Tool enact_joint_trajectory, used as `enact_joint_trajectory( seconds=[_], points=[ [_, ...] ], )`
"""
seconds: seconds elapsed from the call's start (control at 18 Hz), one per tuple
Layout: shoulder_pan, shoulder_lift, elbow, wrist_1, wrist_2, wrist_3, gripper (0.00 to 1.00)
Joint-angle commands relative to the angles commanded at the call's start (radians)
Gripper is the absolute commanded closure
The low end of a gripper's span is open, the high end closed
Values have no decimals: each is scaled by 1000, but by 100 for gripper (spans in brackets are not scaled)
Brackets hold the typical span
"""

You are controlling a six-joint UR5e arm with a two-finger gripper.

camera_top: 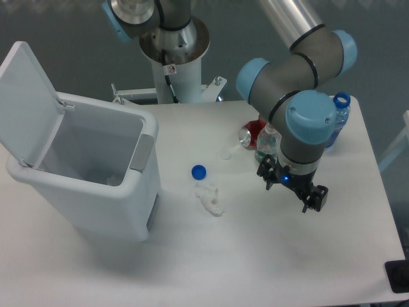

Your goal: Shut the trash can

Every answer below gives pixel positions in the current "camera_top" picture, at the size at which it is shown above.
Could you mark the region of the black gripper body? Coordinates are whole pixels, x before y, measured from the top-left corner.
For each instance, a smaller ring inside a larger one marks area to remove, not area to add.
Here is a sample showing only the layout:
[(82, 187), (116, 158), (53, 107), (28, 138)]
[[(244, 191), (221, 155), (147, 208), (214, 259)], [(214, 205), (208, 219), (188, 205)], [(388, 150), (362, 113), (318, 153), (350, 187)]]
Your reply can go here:
[(290, 160), (279, 152), (274, 167), (269, 171), (267, 189), (269, 190), (274, 184), (281, 184), (292, 190), (297, 196), (308, 196), (319, 162), (318, 159), (312, 163), (302, 164)]

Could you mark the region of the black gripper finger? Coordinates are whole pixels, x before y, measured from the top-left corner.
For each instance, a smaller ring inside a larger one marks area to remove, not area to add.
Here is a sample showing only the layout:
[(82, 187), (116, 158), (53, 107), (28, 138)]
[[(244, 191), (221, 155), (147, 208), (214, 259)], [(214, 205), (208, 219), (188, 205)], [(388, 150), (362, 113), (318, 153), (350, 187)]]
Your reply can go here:
[(296, 195), (304, 204), (303, 213), (306, 213), (308, 209), (320, 212), (326, 204), (328, 188), (323, 185), (312, 185), (306, 190), (297, 191)]
[(266, 155), (260, 162), (257, 170), (257, 176), (261, 177), (266, 184), (266, 190), (269, 191), (271, 187), (277, 183), (277, 175), (275, 172), (276, 161), (270, 155)]

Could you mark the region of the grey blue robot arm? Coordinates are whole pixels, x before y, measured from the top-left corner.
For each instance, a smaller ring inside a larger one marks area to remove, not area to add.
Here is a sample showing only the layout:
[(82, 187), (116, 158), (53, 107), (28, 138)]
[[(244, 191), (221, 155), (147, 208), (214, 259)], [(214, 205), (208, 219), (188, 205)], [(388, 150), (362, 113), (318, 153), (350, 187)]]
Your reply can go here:
[[(236, 78), (236, 89), (281, 135), (277, 157), (265, 157), (257, 174), (267, 186), (281, 184), (320, 211), (328, 189), (313, 178), (335, 127), (336, 107), (317, 87), (351, 68), (354, 39), (329, 31), (307, 1), (260, 1), (260, 7), (290, 51), (273, 66), (255, 58)], [(190, 1), (104, 1), (103, 9), (123, 40), (137, 38), (151, 61), (157, 100), (162, 104), (199, 102), (201, 73), (183, 66), (201, 60), (210, 44), (205, 24)]]

